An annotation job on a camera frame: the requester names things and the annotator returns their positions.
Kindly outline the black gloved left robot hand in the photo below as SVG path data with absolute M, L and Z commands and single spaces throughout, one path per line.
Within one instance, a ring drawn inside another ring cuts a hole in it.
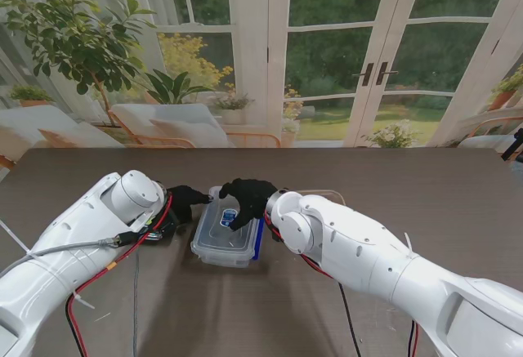
M 192 206 L 212 202 L 212 198 L 208 194 L 194 190 L 188 185 L 167 188 L 167 192 L 172 198 L 169 212 L 180 224 L 192 222 Z

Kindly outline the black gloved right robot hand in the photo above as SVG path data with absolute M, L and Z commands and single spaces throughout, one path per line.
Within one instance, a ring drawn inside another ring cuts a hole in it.
M 276 187 L 269 181 L 236 178 L 232 182 L 225 183 L 221 187 L 219 198 L 232 196 L 239 203 L 238 215 L 230 223 L 230 229 L 236 231 L 252 219 L 263 218 L 267 202 L 276 191 Z

